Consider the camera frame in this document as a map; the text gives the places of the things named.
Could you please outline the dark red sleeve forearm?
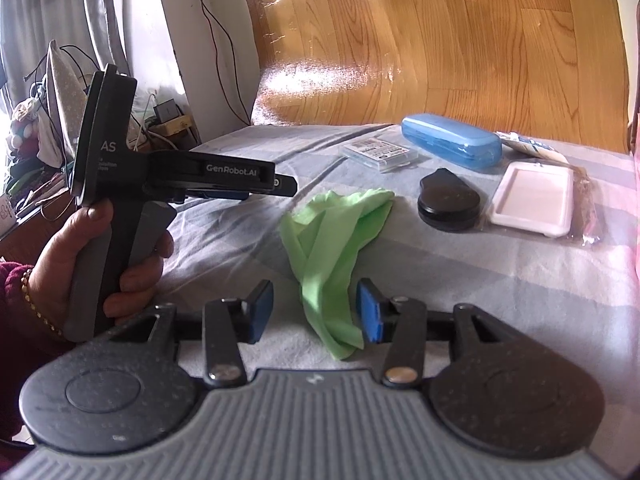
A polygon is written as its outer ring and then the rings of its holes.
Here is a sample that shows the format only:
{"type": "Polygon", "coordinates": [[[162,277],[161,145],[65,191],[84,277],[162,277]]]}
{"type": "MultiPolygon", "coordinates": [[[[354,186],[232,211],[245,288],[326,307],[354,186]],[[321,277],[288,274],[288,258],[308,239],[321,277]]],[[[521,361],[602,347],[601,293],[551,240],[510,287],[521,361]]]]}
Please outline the dark red sleeve forearm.
{"type": "Polygon", "coordinates": [[[18,398],[27,378],[44,364],[74,348],[28,302],[24,278],[32,270],[15,262],[1,263],[1,470],[21,460],[26,451],[9,445],[23,426],[18,398]]]}

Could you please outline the person's left hand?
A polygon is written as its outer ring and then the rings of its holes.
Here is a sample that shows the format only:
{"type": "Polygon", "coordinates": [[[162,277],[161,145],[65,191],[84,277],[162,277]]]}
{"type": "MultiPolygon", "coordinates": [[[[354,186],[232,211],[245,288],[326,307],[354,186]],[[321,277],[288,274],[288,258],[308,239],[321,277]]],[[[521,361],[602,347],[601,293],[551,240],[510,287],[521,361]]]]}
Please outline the person's left hand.
{"type": "MultiPolygon", "coordinates": [[[[27,285],[30,302],[55,327],[62,328],[66,322],[70,285],[81,249],[111,226],[113,214],[109,200],[79,209],[52,236],[32,268],[27,285]]],[[[165,232],[148,258],[122,274],[119,291],[104,302],[106,317],[120,323],[142,311],[153,299],[164,261],[173,252],[174,239],[165,232]]]]}

